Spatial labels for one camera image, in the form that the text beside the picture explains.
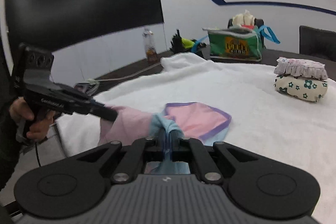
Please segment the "person's left hand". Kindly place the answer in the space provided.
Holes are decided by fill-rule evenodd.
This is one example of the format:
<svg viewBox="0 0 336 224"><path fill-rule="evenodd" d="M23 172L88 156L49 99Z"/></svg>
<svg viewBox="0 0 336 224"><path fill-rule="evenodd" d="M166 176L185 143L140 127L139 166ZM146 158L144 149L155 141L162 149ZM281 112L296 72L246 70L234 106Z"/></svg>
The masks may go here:
<svg viewBox="0 0 336 224"><path fill-rule="evenodd" d="M21 120L34 120L34 114L23 98L18 98L11 104L9 113L16 123L19 123ZM42 141L47 136L49 128L53 124L55 114L55 111L49 111L42 120L32 124L26 137L34 141Z"/></svg>

